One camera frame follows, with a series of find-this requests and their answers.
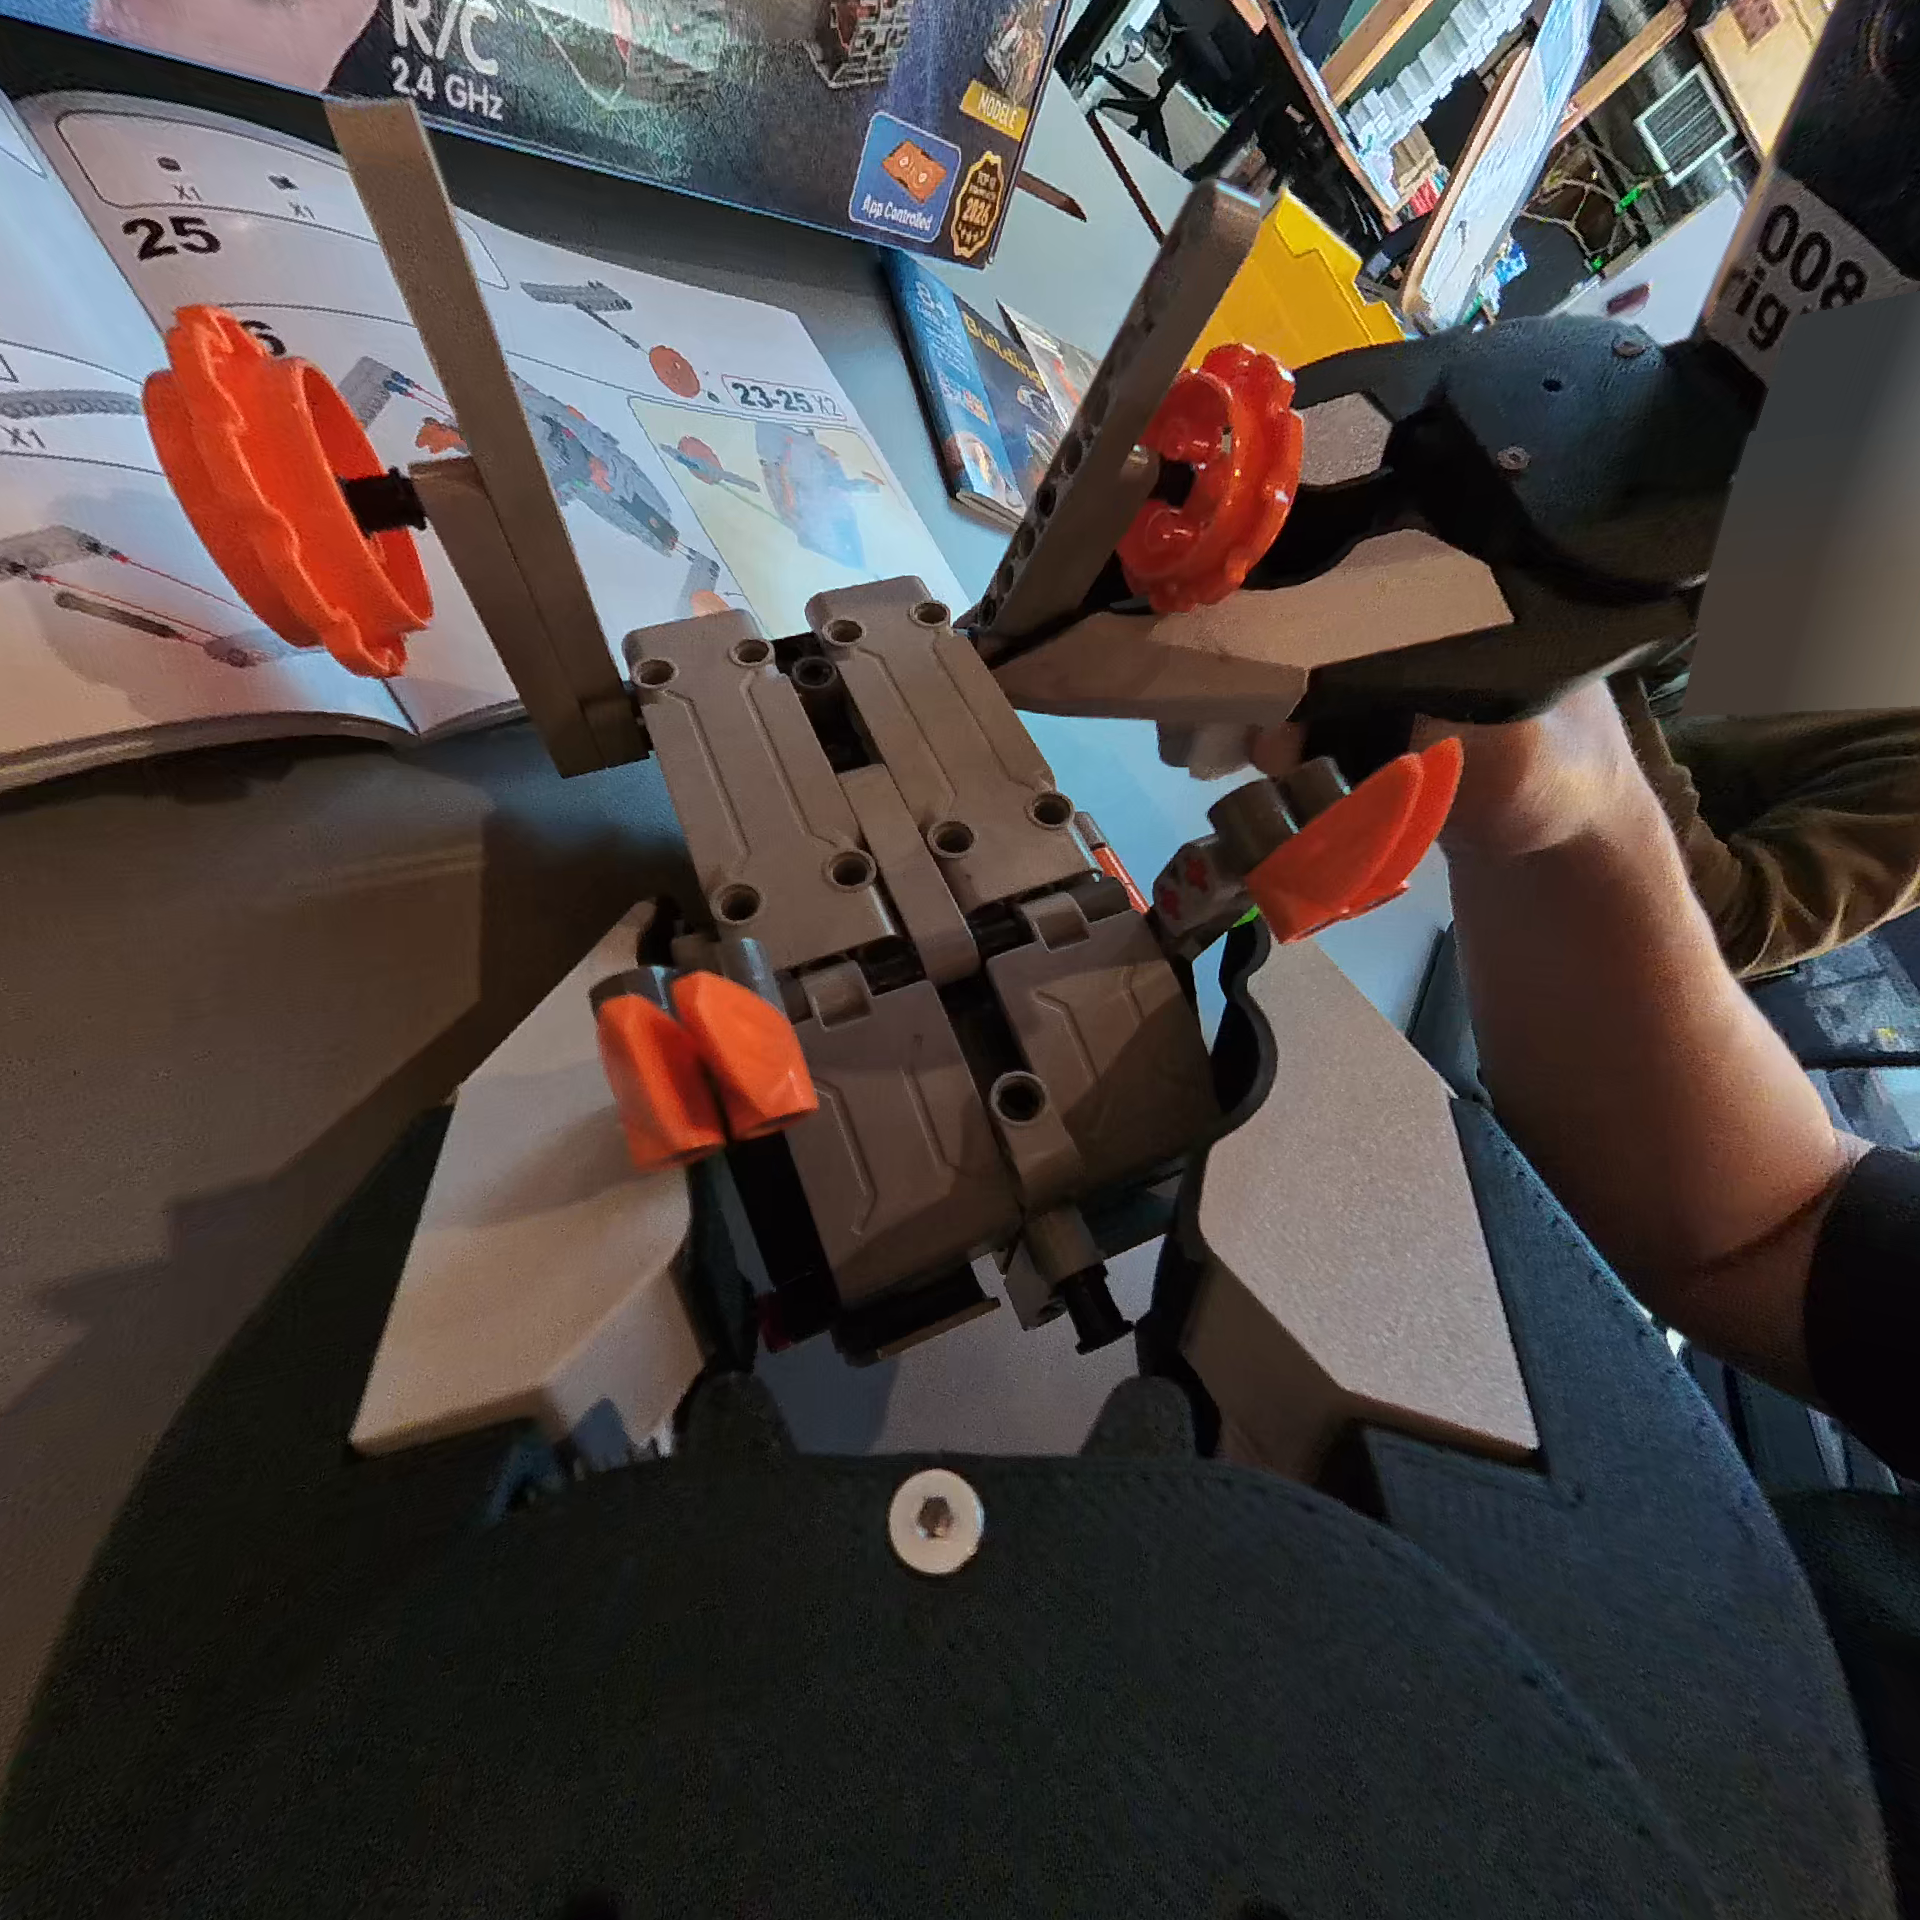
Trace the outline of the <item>white instruction booklet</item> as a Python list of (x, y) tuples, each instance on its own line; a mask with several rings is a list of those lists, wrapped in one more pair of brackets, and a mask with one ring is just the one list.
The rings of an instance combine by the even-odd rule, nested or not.
[[(727, 609), (796, 633), (808, 595), (899, 573), (969, 603), (794, 313), (455, 225), (613, 646)], [(343, 158), (174, 103), (2, 103), (2, 790), (237, 742), (409, 748), (516, 717), (430, 532), (437, 615), (391, 681), (245, 609), (141, 418), (180, 303), (315, 363), (379, 465), (466, 454)]]

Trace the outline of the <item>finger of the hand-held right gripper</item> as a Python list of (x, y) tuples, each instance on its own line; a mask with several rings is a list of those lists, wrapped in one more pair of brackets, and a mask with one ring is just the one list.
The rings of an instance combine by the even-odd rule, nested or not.
[(1031, 712), (1278, 724), (1307, 673), (1513, 623), (1491, 571), (1427, 532), (1360, 540), (1327, 573), (1169, 615), (1099, 613), (994, 668)]
[(1372, 342), (1310, 360), (1294, 375), (1304, 420), (1302, 497), (1385, 471), (1408, 497), (1446, 480), (1446, 342)]

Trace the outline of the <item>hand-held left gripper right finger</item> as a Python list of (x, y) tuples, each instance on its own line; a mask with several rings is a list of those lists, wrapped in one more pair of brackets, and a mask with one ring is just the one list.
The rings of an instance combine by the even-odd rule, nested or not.
[(1183, 1191), (1173, 1356), (1218, 1449), (1325, 1481), (1360, 1432), (1539, 1466), (1454, 1094), (1314, 942), (1221, 947), (1225, 1129)]

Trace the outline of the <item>small printed booklet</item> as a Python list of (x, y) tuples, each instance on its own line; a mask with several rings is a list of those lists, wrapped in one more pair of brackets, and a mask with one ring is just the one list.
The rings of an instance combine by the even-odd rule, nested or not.
[(1011, 308), (987, 316), (917, 255), (885, 253), (885, 280), (949, 497), (1013, 532), (1102, 355)]

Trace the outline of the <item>grey orange building-block robot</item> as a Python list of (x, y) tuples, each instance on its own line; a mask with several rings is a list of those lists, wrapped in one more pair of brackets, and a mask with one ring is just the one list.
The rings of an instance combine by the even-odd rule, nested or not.
[(1393, 899), (1460, 743), (1253, 779), (1147, 899), (921, 578), (805, 617), (621, 641), (700, 885), (588, 995), (629, 1151), (727, 1158), (768, 1348), (885, 1356), (987, 1312), (994, 1255), (1026, 1324), (1099, 1351), (1127, 1334), (1102, 1230), (1218, 1129), (1191, 957)]

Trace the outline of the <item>blue toy kit box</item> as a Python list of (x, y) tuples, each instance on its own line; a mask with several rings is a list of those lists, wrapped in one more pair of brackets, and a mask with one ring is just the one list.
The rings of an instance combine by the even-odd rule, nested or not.
[(80, 3), (78, 30), (985, 264), (1068, 3)]

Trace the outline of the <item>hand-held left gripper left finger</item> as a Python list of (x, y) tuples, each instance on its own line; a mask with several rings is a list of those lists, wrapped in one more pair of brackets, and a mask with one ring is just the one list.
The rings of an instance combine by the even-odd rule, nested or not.
[(718, 1352), (691, 1281), (692, 1174), (630, 1158), (591, 988), (639, 969), (633, 904), (461, 1085), (351, 1424), (374, 1461), (531, 1424), (585, 1462), (672, 1449)]

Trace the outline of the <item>yellow plastic bin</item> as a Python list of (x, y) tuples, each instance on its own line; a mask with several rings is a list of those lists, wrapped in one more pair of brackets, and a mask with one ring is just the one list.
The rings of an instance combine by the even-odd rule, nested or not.
[(1282, 191), (1211, 319), (1213, 342), (1244, 342), (1278, 367), (1401, 342), (1393, 303), (1360, 289), (1360, 255), (1291, 191)]

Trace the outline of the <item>person's right hand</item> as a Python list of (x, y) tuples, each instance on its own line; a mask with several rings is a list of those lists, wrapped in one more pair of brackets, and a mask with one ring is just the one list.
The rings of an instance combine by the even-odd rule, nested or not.
[(1393, 715), (1388, 735), (1408, 748), (1460, 748), (1460, 784), (1441, 830), (1450, 866), (1610, 862), (1637, 871), (1665, 836), (1610, 684), (1585, 684), (1506, 724)]

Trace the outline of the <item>person's right forearm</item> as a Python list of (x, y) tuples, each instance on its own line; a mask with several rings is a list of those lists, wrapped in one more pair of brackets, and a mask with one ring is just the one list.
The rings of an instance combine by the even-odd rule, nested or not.
[(1817, 1403), (1813, 1251), (1869, 1142), (1726, 969), (1661, 810), (1443, 848), (1503, 1129), (1659, 1320)]

